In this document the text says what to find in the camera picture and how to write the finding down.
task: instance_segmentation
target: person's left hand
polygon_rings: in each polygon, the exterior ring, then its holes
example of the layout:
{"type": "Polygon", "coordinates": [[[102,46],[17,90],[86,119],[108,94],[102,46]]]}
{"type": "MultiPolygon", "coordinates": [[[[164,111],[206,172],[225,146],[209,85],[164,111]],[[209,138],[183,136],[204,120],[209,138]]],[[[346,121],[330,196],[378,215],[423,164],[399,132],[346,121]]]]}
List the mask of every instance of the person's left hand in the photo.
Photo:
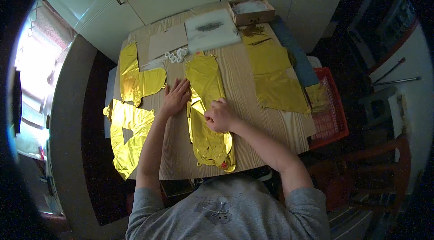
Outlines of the person's left hand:
{"type": "Polygon", "coordinates": [[[187,78],[184,78],[181,82],[177,78],[171,90],[169,90],[169,85],[167,85],[160,113],[165,113],[168,117],[178,113],[191,97],[189,85],[190,81],[187,78]]]}

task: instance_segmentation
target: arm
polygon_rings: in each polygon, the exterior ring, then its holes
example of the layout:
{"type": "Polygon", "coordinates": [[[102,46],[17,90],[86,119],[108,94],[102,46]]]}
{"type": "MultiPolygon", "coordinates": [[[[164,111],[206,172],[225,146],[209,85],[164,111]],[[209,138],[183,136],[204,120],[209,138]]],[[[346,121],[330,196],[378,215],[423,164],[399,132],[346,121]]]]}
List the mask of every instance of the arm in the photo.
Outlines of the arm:
{"type": "Polygon", "coordinates": [[[267,165],[278,171],[285,196],[301,187],[313,187],[312,180],[298,156],[269,135],[242,121],[229,107],[226,99],[213,101],[211,109],[206,111],[204,116],[211,130],[230,131],[241,136],[267,165]]]}
{"type": "Polygon", "coordinates": [[[166,123],[168,118],[179,112],[191,97],[189,85],[187,79],[179,82],[177,78],[172,90],[169,90],[169,85],[166,86],[163,105],[154,118],[138,159],[136,189],[146,187],[161,196],[158,174],[166,123]]]}

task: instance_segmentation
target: hand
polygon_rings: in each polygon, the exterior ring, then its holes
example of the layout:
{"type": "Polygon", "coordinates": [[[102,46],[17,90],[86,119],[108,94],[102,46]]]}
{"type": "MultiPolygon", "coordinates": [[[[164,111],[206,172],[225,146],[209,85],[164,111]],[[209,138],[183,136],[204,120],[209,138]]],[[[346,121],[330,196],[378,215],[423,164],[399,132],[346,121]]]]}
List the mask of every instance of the hand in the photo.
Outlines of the hand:
{"type": "Polygon", "coordinates": [[[169,85],[167,85],[164,90],[164,102],[160,113],[164,113],[168,117],[178,113],[191,97],[189,85],[190,81],[187,78],[181,82],[177,78],[172,90],[169,90],[169,85]]]}
{"type": "Polygon", "coordinates": [[[232,126],[240,121],[238,115],[228,105],[225,98],[211,102],[211,108],[203,114],[208,127],[215,132],[227,132],[232,126]]]}

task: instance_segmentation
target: metal rod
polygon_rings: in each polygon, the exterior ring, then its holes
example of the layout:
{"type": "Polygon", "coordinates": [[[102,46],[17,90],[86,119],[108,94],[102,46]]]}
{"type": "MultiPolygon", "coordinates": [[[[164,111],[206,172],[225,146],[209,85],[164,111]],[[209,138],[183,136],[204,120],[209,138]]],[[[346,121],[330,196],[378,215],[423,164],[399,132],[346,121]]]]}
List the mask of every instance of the metal rod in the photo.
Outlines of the metal rod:
{"type": "Polygon", "coordinates": [[[408,79],[401,79],[401,80],[396,80],[396,81],[377,83],[377,84],[374,84],[374,85],[389,85],[389,84],[396,84],[396,83],[402,83],[402,82],[408,82],[408,81],[416,81],[416,80],[420,80],[420,76],[415,77],[415,78],[408,78],[408,79]]]}
{"type": "Polygon", "coordinates": [[[373,82],[372,84],[375,85],[378,81],[380,81],[381,79],[386,77],[389,73],[391,73],[394,69],[396,69],[400,64],[402,64],[404,62],[405,62],[405,57],[403,57],[401,60],[399,60],[398,63],[396,63],[396,65],[393,66],[393,68],[391,68],[388,72],[386,72],[383,76],[378,78],[377,81],[373,82]]]}

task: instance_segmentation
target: person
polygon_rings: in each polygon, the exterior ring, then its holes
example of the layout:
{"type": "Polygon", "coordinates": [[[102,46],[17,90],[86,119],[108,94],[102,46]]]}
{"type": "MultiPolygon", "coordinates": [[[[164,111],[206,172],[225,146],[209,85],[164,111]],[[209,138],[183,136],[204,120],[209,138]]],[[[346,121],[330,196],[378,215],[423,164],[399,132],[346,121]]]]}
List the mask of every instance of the person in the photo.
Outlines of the person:
{"type": "Polygon", "coordinates": [[[282,178],[285,206],[264,184],[239,173],[213,177],[171,208],[161,200],[160,170],[168,118],[191,97],[190,82],[176,79],[165,88],[137,166],[127,239],[329,239],[324,194],[313,188],[301,160],[287,147],[241,120],[224,98],[204,113],[216,132],[230,131],[249,143],[282,178]]]}

